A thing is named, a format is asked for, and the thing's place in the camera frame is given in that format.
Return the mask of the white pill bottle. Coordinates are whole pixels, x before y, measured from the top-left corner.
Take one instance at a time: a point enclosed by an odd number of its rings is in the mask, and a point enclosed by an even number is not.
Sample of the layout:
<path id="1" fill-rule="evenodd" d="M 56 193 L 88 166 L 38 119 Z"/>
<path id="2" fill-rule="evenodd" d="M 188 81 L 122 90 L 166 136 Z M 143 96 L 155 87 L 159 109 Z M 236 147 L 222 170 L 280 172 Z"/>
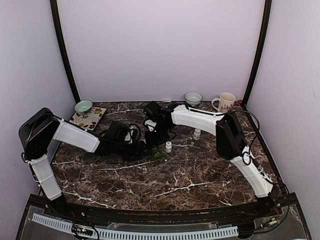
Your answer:
<path id="1" fill-rule="evenodd" d="M 193 139 L 198 141 L 200 137 L 201 137 L 201 130 L 196 128 L 193 132 Z"/>

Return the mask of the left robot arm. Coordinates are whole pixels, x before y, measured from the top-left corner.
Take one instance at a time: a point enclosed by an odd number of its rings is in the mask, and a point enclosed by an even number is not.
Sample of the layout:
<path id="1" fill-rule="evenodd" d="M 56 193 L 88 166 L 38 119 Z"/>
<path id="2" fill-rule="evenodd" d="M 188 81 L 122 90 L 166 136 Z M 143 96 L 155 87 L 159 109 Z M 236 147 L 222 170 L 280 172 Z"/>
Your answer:
<path id="1" fill-rule="evenodd" d="M 64 143 L 99 157 L 118 155 L 125 161 L 131 161 L 144 153 L 145 143 L 141 134 L 136 124 L 120 121 L 112 121 L 107 129 L 96 133 L 54 115 L 47 107 L 39 110 L 18 130 L 23 147 L 22 160 L 29 165 L 44 195 L 53 201 L 50 208 L 60 218 L 67 218 L 71 208 L 60 199 L 63 193 L 48 157 L 51 143 Z"/>

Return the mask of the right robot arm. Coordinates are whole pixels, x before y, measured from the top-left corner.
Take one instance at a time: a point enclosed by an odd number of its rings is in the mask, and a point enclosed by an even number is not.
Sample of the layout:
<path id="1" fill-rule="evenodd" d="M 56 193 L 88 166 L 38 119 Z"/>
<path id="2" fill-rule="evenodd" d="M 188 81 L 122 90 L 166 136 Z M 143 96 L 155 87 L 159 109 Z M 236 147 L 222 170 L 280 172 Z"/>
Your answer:
<path id="1" fill-rule="evenodd" d="M 255 213 L 266 217 L 275 208 L 269 198 L 273 191 L 273 182 L 258 164 L 247 143 L 236 112 L 210 112 L 171 102 L 160 106 L 152 101 L 144 110 L 147 120 L 144 126 L 146 144 L 150 147 L 161 145 L 169 140 L 168 132 L 176 126 L 198 129 L 216 138 L 218 155 L 234 164 L 252 187 L 255 196 L 262 201 L 255 205 Z"/>

